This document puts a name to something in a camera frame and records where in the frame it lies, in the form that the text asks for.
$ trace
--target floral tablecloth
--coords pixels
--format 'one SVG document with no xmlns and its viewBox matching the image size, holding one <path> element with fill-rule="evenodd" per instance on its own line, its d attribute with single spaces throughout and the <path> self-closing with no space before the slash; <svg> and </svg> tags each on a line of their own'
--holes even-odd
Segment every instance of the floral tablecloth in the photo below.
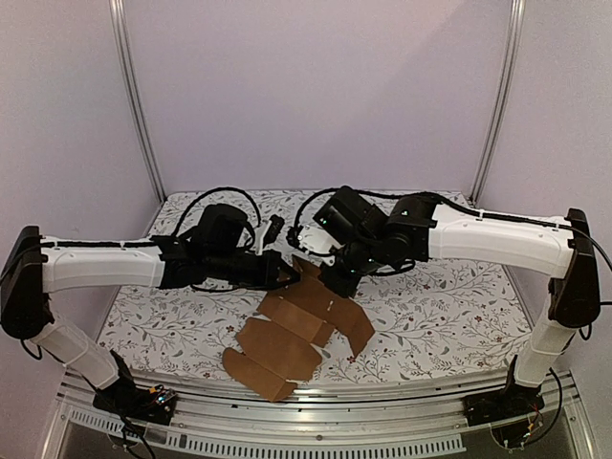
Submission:
<svg viewBox="0 0 612 459">
<path fill-rule="evenodd" d="M 293 222 L 299 204 L 311 192 L 251 194 L 264 218 L 276 213 Z M 460 193 L 443 194 L 466 203 Z M 196 196 L 170 196 L 151 234 L 171 233 Z M 312 221 L 324 199 L 316 200 L 304 212 L 302 222 Z M 393 206 L 390 201 L 374 201 L 387 212 Z M 254 221 L 245 198 L 224 192 L 200 203 L 186 219 L 184 229 L 196 224 L 203 206 L 212 202 L 238 206 Z M 295 253 L 286 243 L 284 231 L 273 248 L 282 251 L 287 260 Z M 255 309 L 262 297 L 262 293 L 244 290 L 203 294 L 191 289 L 123 287 L 99 343 L 118 351 L 137 369 L 228 380 L 221 353 L 227 347 L 240 348 L 235 334 L 248 317 L 257 316 Z M 497 369 L 512 358 L 530 332 L 502 267 L 491 263 L 417 263 L 410 273 L 364 279 L 356 300 L 370 317 L 375 336 L 355 359 L 346 339 L 334 332 L 321 350 L 323 363 L 309 384 L 400 382 Z"/>
</svg>

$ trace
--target metal bar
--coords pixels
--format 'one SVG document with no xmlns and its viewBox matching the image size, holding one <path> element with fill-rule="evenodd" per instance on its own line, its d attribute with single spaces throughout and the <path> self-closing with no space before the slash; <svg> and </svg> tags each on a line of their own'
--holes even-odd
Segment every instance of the metal bar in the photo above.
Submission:
<svg viewBox="0 0 612 459">
<path fill-rule="evenodd" d="M 146 171 L 151 180 L 151 185 L 155 195 L 160 203 L 165 202 L 167 194 L 162 181 L 162 174 L 158 167 L 157 159 L 153 151 L 151 139 L 149 137 L 148 128 L 146 127 L 146 118 L 142 110 L 142 101 L 134 72 L 134 62 L 132 61 L 132 53 L 130 49 L 127 23 L 125 21 L 125 10 L 123 8 L 123 0 L 110 0 L 111 18 L 113 22 L 113 31 L 115 33 L 115 41 L 117 43 L 117 52 L 121 72 L 123 74 L 123 82 L 125 83 L 125 92 L 130 104 L 134 127 L 141 146 L 142 158 Z"/>
<path fill-rule="evenodd" d="M 518 46 L 520 43 L 520 33 L 523 25 L 524 11 L 525 0 L 513 0 L 510 14 L 510 26 L 508 29 L 508 41 L 506 43 L 506 53 L 504 56 L 504 67 L 501 78 L 499 79 L 497 97 L 495 99 L 491 123 L 489 124 L 489 131 L 487 132 L 487 139 L 485 140 L 485 147 L 480 158 L 474 183 L 471 187 L 470 200 L 476 205 L 478 205 L 480 198 L 482 197 L 482 193 L 487 182 L 492 157 L 495 152 L 495 146 L 499 137 L 504 112 L 506 111 L 506 105 L 508 103 L 514 66 L 516 63 L 516 57 L 518 55 Z"/>
</svg>

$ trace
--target flattened cardboard box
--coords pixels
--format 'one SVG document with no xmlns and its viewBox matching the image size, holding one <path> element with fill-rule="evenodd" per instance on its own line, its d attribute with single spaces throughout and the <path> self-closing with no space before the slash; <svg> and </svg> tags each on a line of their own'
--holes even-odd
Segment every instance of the flattened cardboard box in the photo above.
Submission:
<svg viewBox="0 0 612 459">
<path fill-rule="evenodd" d="M 238 333 L 244 354 L 223 353 L 230 376 L 270 402 L 283 400 L 308 381 L 321 363 L 311 345 L 324 347 L 335 328 L 348 338 L 356 357 L 374 335 L 374 328 L 359 304 L 329 291 L 319 280 L 319 269 L 294 256 L 301 280 L 269 292 L 257 311 L 270 319 L 249 318 Z"/>
</svg>

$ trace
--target lavender wall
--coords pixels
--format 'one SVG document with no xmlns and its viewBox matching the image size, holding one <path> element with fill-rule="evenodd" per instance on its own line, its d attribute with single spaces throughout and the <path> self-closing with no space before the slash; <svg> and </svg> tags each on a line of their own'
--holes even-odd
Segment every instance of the lavender wall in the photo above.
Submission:
<svg viewBox="0 0 612 459">
<path fill-rule="evenodd" d="M 612 253 L 612 3 L 528 2 L 512 94 L 482 205 L 517 213 L 583 208 L 595 238 Z M 612 276 L 601 262 L 602 296 Z M 534 315 L 546 282 L 520 272 Z M 576 339 L 568 363 L 595 429 L 601 457 L 612 450 L 612 310 L 594 336 Z"/>
<path fill-rule="evenodd" d="M 168 191 L 469 191 L 510 2 L 126 2 Z"/>
<path fill-rule="evenodd" d="M 156 209 L 106 0 L 0 4 L 0 263 L 21 227 L 69 238 L 142 235 Z M 111 290 L 53 296 L 97 332 Z M 0 333 L 0 456 L 34 458 L 62 368 Z"/>
</svg>

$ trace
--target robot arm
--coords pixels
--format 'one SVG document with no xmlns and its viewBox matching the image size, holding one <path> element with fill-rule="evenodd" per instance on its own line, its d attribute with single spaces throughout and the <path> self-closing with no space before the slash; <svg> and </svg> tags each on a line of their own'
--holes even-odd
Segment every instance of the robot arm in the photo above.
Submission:
<svg viewBox="0 0 612 459">
<path fill-rule="evenodd" d="M 265 231 L 255 231 L 241 210 L 214 205 L 206 207 L 196 227 L 178 237 L 70 241 L 41 236 L 38 227 L 26 227 L 2 271 L 2 327 L 83 375 L 97 391 L 94 406 L 168 424 L 175 404 L 173 391 L 136 387 L 117 353 L 98 346 L 67 318 L 51 313 L 49 294 L 111 285 L 174 289 L 207 278 L 227 280 L 236 288 L 274 290 L 299 280 L 278 251 L 263 250 L 282 223 L 276 217 Z M 238 247 L 244 228 L 249 229 L 255 252 L 251 246 Z"/>
<path fill-rule="evenodd" d="M 543 407 L 539 389 L 549 368 L 577 330 L 600 313 L 597 263 L 580 210 L 570 209 L 565 218 L 522 217 L 416 193 L 399 199 L 387 216 L 344 186 L 315 221 L 320 229 L 293 228 L 289 242 L 322 256 L 320 280 L 342 296 L 354 295 L 361 278 L 383 266 L 399 273 L 407 262 L 431 258 L 487 261 L 550 276 L 547 308 L 511 363 L 506 387 L 464 400 L 471 425 L 526 414 L 534 404 Z"/>
</svg>

